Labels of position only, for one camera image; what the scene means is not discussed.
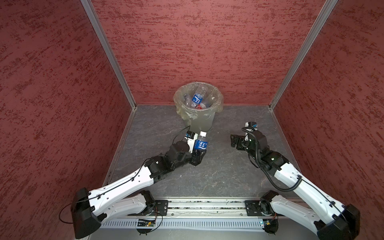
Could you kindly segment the blue label bottle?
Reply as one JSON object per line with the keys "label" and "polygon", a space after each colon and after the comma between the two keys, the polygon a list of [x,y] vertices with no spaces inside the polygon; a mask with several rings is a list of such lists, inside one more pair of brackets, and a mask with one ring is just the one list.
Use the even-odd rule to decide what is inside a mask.
{"label": "blue label bottle", "polygon": [[207,105],[208,105],[208,107],[212,106],[217,101],[217,99],[218,99],[218,97],[214,93],[211,93],[207,97]]}
{"label": "blue label bottle", "polygon": [[195,140],[195,150],[206,150],[208,146],[207,133],[201,131],[198,138]]}
{"label": "blue label bottle", "polygon": [[208,91],[208,87],[206,85],[200,84],[198,86],[192,98],[192,103],[194,104],[195,107],[201,103],[207,91]]}

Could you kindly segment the clear bottle red label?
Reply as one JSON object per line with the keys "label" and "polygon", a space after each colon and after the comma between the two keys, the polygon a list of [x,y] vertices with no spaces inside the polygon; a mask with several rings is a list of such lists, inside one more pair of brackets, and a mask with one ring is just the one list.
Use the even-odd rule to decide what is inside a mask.
{"label": "clear bottle red label", "polygon": [[207,109],[207,106],[201,103],[199,105],[196,105],[195,109],[197,109],[197,110],[205,110],[205,109]]}

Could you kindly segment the clear purple tinted bottle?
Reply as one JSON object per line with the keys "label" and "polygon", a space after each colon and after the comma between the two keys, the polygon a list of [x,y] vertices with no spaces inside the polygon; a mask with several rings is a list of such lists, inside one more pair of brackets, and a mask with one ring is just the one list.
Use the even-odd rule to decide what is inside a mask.
{"label": "clear purple tinted bottle", "polygon": [[185,103],[186,107],[192,108],[194,106],[193,101],[191,99],[191,96],[189,94],[185,94],[183,96],[183,98],[184,98],[184,103]]}

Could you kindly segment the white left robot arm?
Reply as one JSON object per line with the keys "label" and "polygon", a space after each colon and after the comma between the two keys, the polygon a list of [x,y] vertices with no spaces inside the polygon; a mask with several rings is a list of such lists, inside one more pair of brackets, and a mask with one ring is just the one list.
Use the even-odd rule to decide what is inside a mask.
{"label": "white left robot arm", "polygon": [[138,170],[122,179],[99,189],[78,190],[71,203],[75,238],[85,238],[102,224],[124,215],[151,213],[156,202],[145,188],[184,165],[199,165],[206,152],[178,141],[165,154],[146,159]]}

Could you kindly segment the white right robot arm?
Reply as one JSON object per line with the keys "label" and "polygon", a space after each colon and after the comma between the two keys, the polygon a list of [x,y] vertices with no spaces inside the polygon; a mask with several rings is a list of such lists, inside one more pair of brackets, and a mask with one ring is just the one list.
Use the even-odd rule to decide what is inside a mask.
{"label": "white right robot arm", "polygon": [[244,136],[231,135],[231,146],[247,152],[275,188],[264,194],[259,210],[271,216],[290,218],[312,231],[320,240],[354,240],[360,234],[361,213],[326,194],[303,176],[282,154],[269,148],[267,138],[254,127],[244,127]]}

